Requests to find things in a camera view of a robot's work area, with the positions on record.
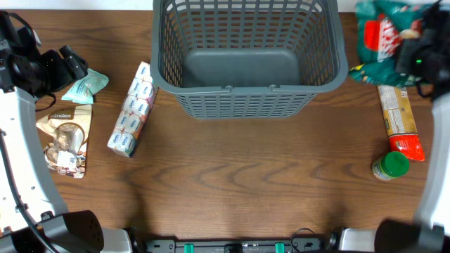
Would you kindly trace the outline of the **green Nescafe coffee bag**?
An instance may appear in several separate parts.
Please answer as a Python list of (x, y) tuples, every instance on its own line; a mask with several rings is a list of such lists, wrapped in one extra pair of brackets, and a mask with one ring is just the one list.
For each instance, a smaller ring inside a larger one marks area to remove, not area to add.
[(356, 3), (358, 25), (357, 53), (361, 64), (349, 76), (363, 84), (397, 88), (413, 86), (411, 74), (396, 72), (395, 54), (406, 39), (422, 34), (422, 21), (430, 4), (402, 1), (359, 1)]

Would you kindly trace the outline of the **spaghetti pack with red ends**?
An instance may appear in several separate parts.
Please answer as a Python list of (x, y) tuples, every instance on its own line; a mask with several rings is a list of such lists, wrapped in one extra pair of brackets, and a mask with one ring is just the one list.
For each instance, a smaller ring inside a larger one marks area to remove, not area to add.
[(425, 153), (406, 88), (380, 85), (377, 90), (390, 150), (401, 152), (409, 160), (423, 162)]

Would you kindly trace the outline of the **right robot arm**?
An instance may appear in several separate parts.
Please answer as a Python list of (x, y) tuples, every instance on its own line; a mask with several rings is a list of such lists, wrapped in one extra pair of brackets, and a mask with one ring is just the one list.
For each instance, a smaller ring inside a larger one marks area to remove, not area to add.
[(427, 183), (413, 223), (385, 219), (374, 231), (346, 228), (339, 252), (449, 251), (449, 3), (436, 1), (423, 12), (423, 33), (407, 39), (396, 59), (399, 73), (432, 85), (434, 136)]

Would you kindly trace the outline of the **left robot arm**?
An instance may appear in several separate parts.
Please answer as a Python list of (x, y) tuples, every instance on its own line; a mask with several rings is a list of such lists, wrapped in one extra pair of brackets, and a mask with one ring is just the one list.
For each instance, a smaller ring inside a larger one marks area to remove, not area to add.
[(125, 229), (102, 228), (89, 210), (69, 212), (36, 127), (36, 102), (87, 76), (69, 46), (39, 52), (32, 27), (1, 12), (1, 251), (133, 252)]

